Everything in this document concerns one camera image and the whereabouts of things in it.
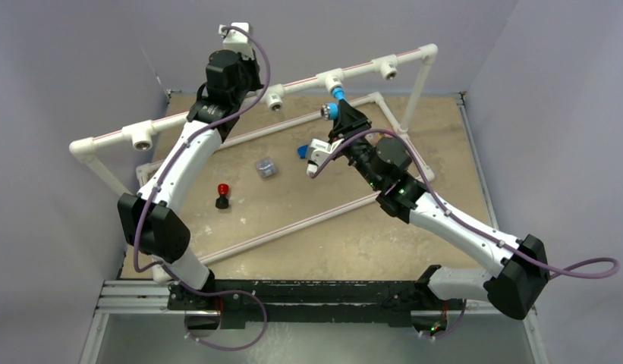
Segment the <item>pink capped candy bottle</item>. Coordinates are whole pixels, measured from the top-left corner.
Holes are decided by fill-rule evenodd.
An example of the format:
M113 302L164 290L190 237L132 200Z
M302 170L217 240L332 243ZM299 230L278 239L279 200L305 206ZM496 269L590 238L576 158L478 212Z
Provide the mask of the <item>pink capped candy bottle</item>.
M384 138L385 138L384 133L368 133L365 136L365 139L373 145L377 144L381 139L384 139Z

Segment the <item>clear box of clips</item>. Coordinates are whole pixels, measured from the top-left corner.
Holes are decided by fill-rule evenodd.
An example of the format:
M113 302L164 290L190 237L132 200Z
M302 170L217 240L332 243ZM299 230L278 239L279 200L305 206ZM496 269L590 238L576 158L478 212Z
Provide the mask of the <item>clear box of clips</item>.
M270 157L265 157L257 161L255 163L255 169L262 179L274 177L278 173L277 165Z

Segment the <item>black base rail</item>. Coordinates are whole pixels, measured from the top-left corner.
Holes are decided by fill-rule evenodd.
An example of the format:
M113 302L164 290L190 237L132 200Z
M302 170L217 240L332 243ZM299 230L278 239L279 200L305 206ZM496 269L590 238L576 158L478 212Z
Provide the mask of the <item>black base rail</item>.
M213 311L223 328L249 322L386 324L391 328L446 328L462 300L441 300L415 281L309 281L213 279L204 295L181 284L168 287L171 311Z

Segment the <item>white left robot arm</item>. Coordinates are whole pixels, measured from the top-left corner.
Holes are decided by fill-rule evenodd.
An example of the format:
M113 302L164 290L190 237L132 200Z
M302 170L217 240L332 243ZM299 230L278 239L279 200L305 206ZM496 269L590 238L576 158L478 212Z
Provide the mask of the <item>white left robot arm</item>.
M135 271L160 267L188 287L186 300L198 310L215 302L214 276L190 249L191 233L178 213L206 161L238 122L247 94L264 87L254 50L213 52L205 72L178 141L159 170L117 203Z

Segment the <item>white PVC pipe frame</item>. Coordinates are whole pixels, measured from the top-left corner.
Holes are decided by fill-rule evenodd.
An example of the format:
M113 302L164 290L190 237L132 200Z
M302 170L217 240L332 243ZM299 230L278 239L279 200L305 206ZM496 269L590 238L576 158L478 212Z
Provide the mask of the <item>white PVC pipe frame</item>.
M380 92L371 92L365 96L351 99L354 107L375 105L381 118L376 119L375 126L390 127L391 130L403 138L412 150L417 153L417 158L422 171L428 181L435 178L431 167L418 154L411 138L408 135L410 116L413 116L418 106L423 87L429 75L432 64L436 61L438 46L436 44L422 45L418 49L397 55L386 55L375 58L363 64L350 67L338 68L304 80L298 80L286 84L277 84L275 91L268 91L265 98L272 99L272 95L281 98L294 93L299 93L317 87L325 88L328 76L335 77L340 81L357 77L363 74L373 73L388 68L397 71L401 64L413 61L421 61L423 65L418 71L414 89L410 95L401 121L395 117L393 111ZM324 221L338 218L338 222L346 222L340 216L352 211L362 209L364 206L375 202L378 193L369 192L367 195L357 196L358 192L364 193L364 187L353 187L351 184L338 184L335 178L329 181L326 188L320 192L329 193L326 201L311 199L309 179L296 177L294 172L302 161L294 156L294 146L302 144L303 131L318 131L320 112L315 111L305 115L298 115L286 121L275 123L275 116L256 114L257 111L249 111L248 121L258 121L259 129L247 131L230 137L211 154L212 162L205 162L203 169L198 172L191 189L186 192L178 216L189 227L191 240L189 247L200 261L205 265L213 265L226 259L233 259L239 254L255 249L271 241L296 234ZM87 137L70 143L70 153L79 162L90 168L97 177L111 187L115 193L130 193L131 189L124 187L123 183L98 159L97 152L109 146L123 142L134 144L133 149L138 149L136 144L149 141L150 137L160 135L161 146L159 154L168 155L168 141L166 138L176 135L171 130L183 127L187 112L166 116L165 118L141 121L127 125L120 130L95 137ZM258 172L249 173L249 167L258 162L258 159L275 158L276 173L261 179ZM196 193L205 192L204 187L213 186L213 182L231 181L231 207L229 212L213 212L212 193L204 193L205 197L196 197Z

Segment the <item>red black stamp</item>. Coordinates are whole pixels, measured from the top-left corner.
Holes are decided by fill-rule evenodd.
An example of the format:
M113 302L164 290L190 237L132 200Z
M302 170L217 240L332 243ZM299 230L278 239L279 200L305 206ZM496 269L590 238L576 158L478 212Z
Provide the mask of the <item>red black stamp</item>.
M227 209L229 207L229 192L230 188L227 184L219 184L217 186L218 198L216 199L215 206L217 209Z

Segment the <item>blue rectangular box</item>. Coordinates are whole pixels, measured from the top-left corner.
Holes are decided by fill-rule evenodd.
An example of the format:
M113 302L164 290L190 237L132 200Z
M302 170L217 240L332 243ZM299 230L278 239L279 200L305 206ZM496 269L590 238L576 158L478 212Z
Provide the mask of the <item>blue rectangular box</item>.
M309 150L308 145L302 145L297 148L297 155L300 159L307 159L307 153Z

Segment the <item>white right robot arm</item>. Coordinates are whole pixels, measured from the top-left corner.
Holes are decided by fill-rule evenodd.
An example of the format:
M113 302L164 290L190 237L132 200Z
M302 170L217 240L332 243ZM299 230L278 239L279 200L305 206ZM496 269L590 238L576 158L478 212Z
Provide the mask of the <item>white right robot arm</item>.
M551 278L542 267L548 259L539 238L503 233L446 203L408 172L415 157L407 143L396 136L370 143L366 136L376 129L347 101L325 104L320 113L332 121L328 158L344 156L378 193L376 201L387 215L435 234L481 265L477 275L432 269L415 289L422 307L432 309L451 299L482 300L511 319L527 316Z

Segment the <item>blue water faucet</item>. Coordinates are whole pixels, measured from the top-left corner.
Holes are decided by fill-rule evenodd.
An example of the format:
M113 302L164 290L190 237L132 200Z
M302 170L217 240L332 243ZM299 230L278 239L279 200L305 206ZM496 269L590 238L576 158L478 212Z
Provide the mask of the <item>blue water faucet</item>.
M347 104L345 91L342 86L336 86L330 91L334 102L323 104L320 109L320 116L325 120L336 121L341 111L341 105Z

